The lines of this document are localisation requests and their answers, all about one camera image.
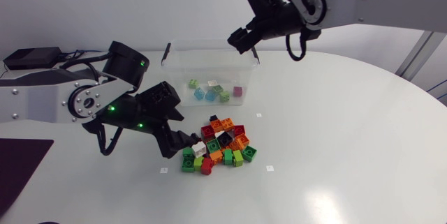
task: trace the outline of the red lego brick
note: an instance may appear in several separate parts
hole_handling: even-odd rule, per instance
[[[245,128],[243,125],[235,126],[235,136],[241,135],[243,133],[245,133]]]
[[[211,127],[214,129],[214,132],[217,133],[221,130],[224,130],[224,125],[222,125],[220,120],[214,120],[210,122]]]
[[[202,137],[205,140],[214,138],[214,129],[211,126],[203,126],[202,127]]]
[[[250,140],[249,138],[245,135],[245,133],[243,134],[239,134],[238,136],[235,137],[235,140],[239,140],[244,147],[247,147],[247,145],[250,144]]]
[[[231,121],[230,118],[224,119],[221,121],[222,125],[223,125],[223,129],[225,131],[230,131],[233,130],[235,128],[235,125],[233,124],[233,121]]]
[[[202,167],[200,168],[200,171],[204,174],[204,175],[210,175],[211,171],[212,171],[212,166],[214,165],[213,161],[211,160],[211,158],[204,158],[203,159],[203,163],[202,163]]]

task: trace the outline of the orange lego brick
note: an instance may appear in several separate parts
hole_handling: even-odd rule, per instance
[[[214,132],[217,133],[221,130],[224,130],[224,125],[222,125],[220,120],[214,120],[210,122],[211,127],[214,129]]]
[[[223,129],[225,131],[233,130],[235,128],[235,125],[233,124],[233,121],[231,121],[230,118],[222,120],[221,123],[223,124],[224,127]]]
[[[250,144],[250,140],[249,138],[245,135],[245,133],[243,134],[239,134],[238,136],[235,137],[236,140],[240,140],[241,143],[244,145],[244,147],[247,147],[247,145]]]
[[[215,151],[214,153],[210,154],[210,158],[215,165],[217,165],[217,163],[221,163],[223,157],[224,155],[222,154],[221,151]]]

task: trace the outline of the plastic container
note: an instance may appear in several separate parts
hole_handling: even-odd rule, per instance
[[[168,43],[161,60],[161,67],[168,73],[169,83],[174,86],[183,106],[192,105],[242,105],[249,90],[250,77],[259,65],[256,50],[239,54],[226,40],[174,40]],[[198,81],[205,96],[194,96],[195,89],[189,83]],[[229,93],[213,91],[220,85]],[[213,101],[206,99],[210,92],[216,95]]]

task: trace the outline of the table surface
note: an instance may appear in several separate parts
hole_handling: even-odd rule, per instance
[[[140,90],[166,78],[163,53],[143,54]],[[181,154],[162,158],[152,135],[124,130],[105,157],[81,125],[1,124],[2,137],[54,144],[0,223],[447,222],[444,105],[346,57],[259,57],[244,105],[178,107],[185,120],[171,122],[199,133],[210,115],[231,117],[258,150],[252,163],[183,173]]]

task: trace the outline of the lego brick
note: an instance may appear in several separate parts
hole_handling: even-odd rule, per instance
[[[204,139],[214,137],[214,129],[211,126],[203,126],[201,131]]]
[[[221,96],[221,102],[225,103],[230,100],[230,93],[228,91],[222,91],[220,94]]]
[[[226,147],[233,141],[233,138],[227,132],[223,132],[219,137],[217,137],[217,140],[219,141],[221,147]]]
[[[189,81],[188,87],[190,89],[197,89],[198,88],[198,81],[195,79],[192,79]]]
[[[194,172],[194,157],[183,157],[182,171]]]
[[[194,151],[191,147],[183,148],[183,157],[194,157]]]
[[[249,138],[245,135],[245,133],[243,134],[239,134],[238,136],[235,137],[235,140],[240,140],[240,142],[244,145],[244,148],[250,144],[250,140]]]
[[[203,142],[197,142],[197,144],[193,145],[191,148],[195,158],[198,158],[207,153],[207,147]]]
[[[220,94],[222,91],[224,91],[224,88],[220,85],[216,85],[215,87],[212,87],[212,90],[215,94]]]
[[[257,150],[255,148],[247,146],[244,149],[244,151],[242,151],[242,157],[245,160],[251,162],[254,159],[254,157],[256,156],[256,152],[257,152]]]
[[[198,100],[202,100],[203,97],[205,96],[205,92],[202,90],[202,88],[198,87],[196,89],[196,91],[194,92],[194,96],[198,99]]]
[[[242,96],[242,87],[233,87],[233,96],[241,97]]]
[[[198,157],[194,159],[194,170],[195,171],[200,171],[200,169],[202,168],[202,163],[203,163],[203,157]]]
[[[235,125],[233,124],[233,121],[230,118],[221,120],[221,123],[222,123],[222,125],[224,127],[223,129],[225,131],[230,131],[230,130],[233,130],[235,128]]]
[[[214,163],[212,162],[211,158],[204,158],[202,162],[202,167],[200,168],[200,171],[204,175],[210,175],[212,172],[212,166]]]
[[[229,144],[229,147],[233,151],[243,150],[245,148],[244,144],[240,141],[240,139],[235,139],[233,142]]]
[[[235,126],[235,136],[245,133],[245,127],[243,125]]]
[[[222,125],[220,120],[214,120],[210,122],[211,127],[213,128],[214,132],[217,133],[221,130],[224,130],[224,125]]]
[[[233,165],[239,167],[244,164],[244,158],[239,150],[233,152]]]
[[[216,115],[212,115],[211,117],[210,117],[210,122],[211,121],[214,121],[214,120],[217,120],[218,118],[217,118],[217,116]]]
[[[215,151],[214,153],[210,154],[210,158],[211,158],[212,162],[214,163],[214,165],[217,165],[217,163],[221,163],[223,157],[224,156],[222,155],[221,151]]]
[[[214,139],[207,142],[208,151],[210,154],[214,153],[215,151],[220,150],[221,146],[219,145],[219,142]]]
[[[231,149],[225,149],[223,151],[223,164],[224,165],[232,165],[233,164],[233,152]]]

